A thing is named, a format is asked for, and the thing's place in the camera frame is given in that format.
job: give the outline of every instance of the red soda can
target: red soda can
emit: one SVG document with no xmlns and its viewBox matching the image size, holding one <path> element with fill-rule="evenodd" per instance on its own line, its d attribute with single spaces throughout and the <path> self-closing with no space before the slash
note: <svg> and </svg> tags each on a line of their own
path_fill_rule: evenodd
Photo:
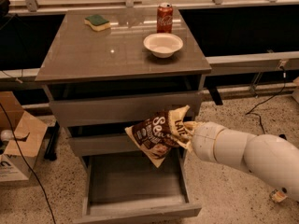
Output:
<svg viewBox="0 0 299 224">
<path fill-rule="evenodd" d="M 172 30 L 172 15 L 174 9 L 171 4 L 161 3 L 157 11 L 157 33 L 169 33 Z"/>
</svg>

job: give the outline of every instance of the green sponge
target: green sponge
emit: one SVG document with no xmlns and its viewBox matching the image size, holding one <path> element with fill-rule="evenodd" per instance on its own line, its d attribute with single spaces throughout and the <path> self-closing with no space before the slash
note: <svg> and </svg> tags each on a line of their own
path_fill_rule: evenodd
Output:
<svg viewBox="0 0 299 224">
<path fill-rule="evenodd" d="M 96 32 L 103 31 L 111 26 L 108 20 L 97 14 L 85 18 L 84 23 L 91 26 Z"/>
</svg>

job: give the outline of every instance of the bowl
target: bowl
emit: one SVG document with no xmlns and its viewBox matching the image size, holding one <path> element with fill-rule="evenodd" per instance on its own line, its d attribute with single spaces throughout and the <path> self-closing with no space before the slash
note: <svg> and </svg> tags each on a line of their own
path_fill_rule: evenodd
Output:
<svg viewBox="0 0 299 224">
<path fill-rule="evenodd" d="M 183 47 L 183 41 L 173 34 L 152 34 L 143 41 L 144 46 L 159 58 L 172 56 Z"/>
</svg>

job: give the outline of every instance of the electrical cord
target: electrical cord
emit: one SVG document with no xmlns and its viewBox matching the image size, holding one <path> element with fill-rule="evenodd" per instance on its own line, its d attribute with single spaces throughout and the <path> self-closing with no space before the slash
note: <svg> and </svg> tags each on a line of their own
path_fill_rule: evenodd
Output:
<svg viewBox="0 0 299 224">
<path fill-rule="evenodd" d="M 21 148 L 20 148 L 20 146 L 19 146 L 17 137 L 16 137 L 16 135 L 15 135 L 15 133 L 14 133 L 14 131 L 13 131 L 13 127 L 12 127 L 10 118 L 9 118 L 9 116 L 8 116 L 8 114 L 7 114 L 7 111 L 4 109 L 4 107 L 2 106 L 1 103 L 0 103 L 0 106 L 1 106 L 1 108 L 2 108 L 2 110 L 3 110 L 3 112 L 5 113 L 6 117 L 7 117 L 7 120 L 8 120 L 9 126 L 10 126 L 10 129 L 11 129 L 11 131 L 12 131 L 14 140 L 15 140 L 15 142 L 16 142 L 16 144 L 17 144 L 17 147 L 18 147 L 18 150 L 19 150 L 19 152 L 20 152 L 20 154 L 21 154 L 21 157 L 22 157 L 22 159 L 24 160 L 24 162 L 26 163 L 26 165 L 28 166 L 28 168 L 30 169 L 30 171 L 31 171 L 31 172 L 34 174 L 34 176 L 36 177 L 36 180 L 37 180 L 39 186 L 41 187 L 41 189 L 42 189 L 42 191 L 43 191 L 43 193 L 44 193 L 44 196 L 45 196 L 47 205 L 48 205 L 48 207 L 49 207 L 49 210 L 50 210 L 50 214 L 51 214 L 53 223 L 56 224 L 55 216 L 54 216 L 53 211 L 52 211 L 52 209 L 51 209 L 51 207 L 50 207 L 50 203 L 49 203 L 49 199 L 48 199 L 47 193 L 46 193 L 46 191 L 45 191 L 43 185 L 41 184 L 41 182 L 40 182 L 40 180 L 39 180 L 39 178 L 38 178 L 36 172 L 35 172 L 35 171 L 33 170 L 33 168 L 29 165 L 29 163 L 27 162 L 27 160 L 25 159 L 25 157 L 23 156 L 23 154 L 22 154 L 22 152 L 21 152 Z"/>
<path fill-rule="evenodd" d="M 263 130 L 263 134 L 265 134 L 265 129 L 263 127 L 263 122 L 262 122 L 262 116 L 260 114 L 257 114 L 257 113 L 253 113 L 253 110 L 256 109 L 258 106 L 268 102 L 269 100 L 273 99 L 274 97 L 280 95 L 283 90 L 285 89 L 286 87 L 286 71 L 284 69 L 284 67 L 281 68 L 282 71 L 283 71 L 283 87 L 280 89 L 279 92 L 275 93 L 274 95 L 272 95 L 270 98 L 258 103 L 256 106 L 254 106 L 249 112 L 247 112 L 245 115 L 255 115 L 257 117 L 259 117 L 259 122 L 260 122 L 260 126 L 262 127 L 262 130 Z"/>
<path fill-rule="evenodd" d="M 9 24 L 9 22 L 10 22 L 14 17 L 16 17 L 16 16 L 17 16 L 16 14 L 13 14 L 12 16 L 10 16 L 9 19 L 8 19 L 8 21 L 7 21 L 6 23 L 4 23 L 4 24 L 0 27 L 0 31 L 1 31 L 2 29 L 4 29 L 4 28 Z"/>
<path fill-rule="evenodd" d="M 8 77 L 14 78 L 15 81 L 17 81 L 17 82 L 19 82 L 19 83 L 22 84 L 23 81 L 21 80 L 21 78 L 23 78 L 23 70 L 24 70 L 24 69 L 21 70 L 21 77 L 13 77 L 13 76 L 11 76 L 10 74 L 8 74 L 8 73 L 6 73 L 5 71 L 2 71 L 2 70 L 1 70 L 1 72 L 2 72 L 4 75 L 8 76 Z"/>
</svg>

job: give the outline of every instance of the chip bag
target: chip bag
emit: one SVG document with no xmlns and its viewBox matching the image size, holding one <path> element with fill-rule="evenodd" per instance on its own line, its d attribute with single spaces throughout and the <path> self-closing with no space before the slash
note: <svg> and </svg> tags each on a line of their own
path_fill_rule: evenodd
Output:
<svg viewBox="0 0 299 224">
<path fill-rule="evenodd" d="M 125 128 L 134 143 L 158 168 L 172 147 L 185 147 L 190 142 L 189 131 L 183 123 L 190 107 L 188 105 L 155 115 Z"/>
</svg>

